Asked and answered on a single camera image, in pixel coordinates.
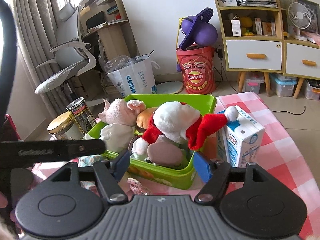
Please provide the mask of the person's left hand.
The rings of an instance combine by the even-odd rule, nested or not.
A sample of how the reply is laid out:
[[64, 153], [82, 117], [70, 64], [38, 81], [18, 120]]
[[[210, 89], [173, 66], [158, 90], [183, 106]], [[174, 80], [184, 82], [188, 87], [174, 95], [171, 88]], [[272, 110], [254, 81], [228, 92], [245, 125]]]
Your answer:
[[15, 223], [10, 218], [12, 207], [7, 200], [7, 197], [0, 192], [0, 205], [1, 205], [1, 219], [3, 223], [9, 228], [10, 231], [15, 232]]

